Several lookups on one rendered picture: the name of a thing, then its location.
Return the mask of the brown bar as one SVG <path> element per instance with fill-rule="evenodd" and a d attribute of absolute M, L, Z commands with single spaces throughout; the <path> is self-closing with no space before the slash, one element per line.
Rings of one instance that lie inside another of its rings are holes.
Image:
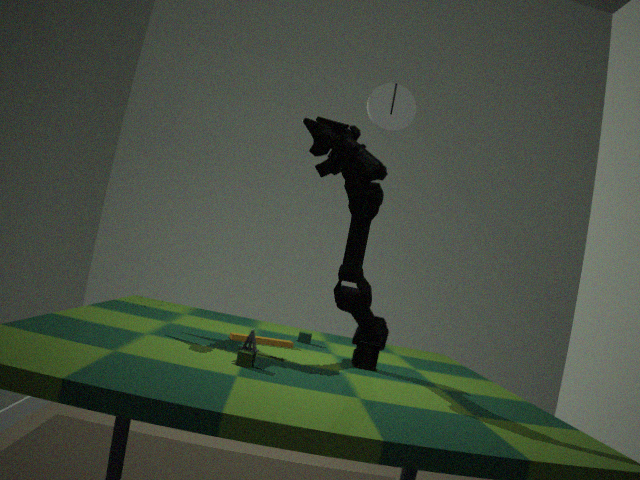
<path fill-rule="evenodd" d="M 247 335 L 247 334 L 240 334 L 240 333 L 232 333 L 232 332 L 230 332 L 229 338 L 231 340 L 235 340 L 235 341 L 246 342 L 248 336 L 249 335 Z M 268 338 L 268 337 L 261 337 L 261 336 L 255 336 L 255 337 L 256 337 L 256 343 L 258 343 L 258 344 L 265 344 L 265 345 L 272 345 L 272 346 L 279 346 L 279 347 L 287 347 L 287 348 L 293 348 L 293 345 L 294 345 L 294 343 L 292 341 L 289 341 L 289 340 L 282 340 L 282 339 L 275 339 L 275 338 Z"/>

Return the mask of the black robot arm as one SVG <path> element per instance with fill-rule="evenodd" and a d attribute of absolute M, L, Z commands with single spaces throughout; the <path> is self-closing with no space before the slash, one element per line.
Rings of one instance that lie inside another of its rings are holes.
<path fill-rule="evenodd" d="M 321 177 L 342 172 L 352 215 L 343 264 L 338 273 L 339 281 L 334 288 L 335 302 L 340 310 L 350 313 L 359 324 L 352 340 L 357 345 L 352 365 L 377 372 L 379 351 L 384 350 L 388 329 L 385 318 L 375 317 L 370 309 L 372 290 L 362 266 L 371 221 L 378 214 L 384 197 L 380 183 L 371 181 L 384 180 L 388 172 L 368 151 L 344 162 L 332 152 L 328 157 L 315 167 Z M 356 283 L 358 288 L 341 286 L 342 281 Z"/>

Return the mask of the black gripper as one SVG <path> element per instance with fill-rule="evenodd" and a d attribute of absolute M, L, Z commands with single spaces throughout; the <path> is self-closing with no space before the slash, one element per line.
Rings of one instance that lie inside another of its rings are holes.
<path fill-rule="evenodd" d="M 313 138 L 313 146 L 309 152 L 315 156 L 325 155 L 332 149 L 331 152 L 344 162 L 367 151 L 367 146 L 357 142 L 361 131 L 355 125 L 350 126 L 319 116 L 316 121 L 304 118 L 303 123 Z"/>

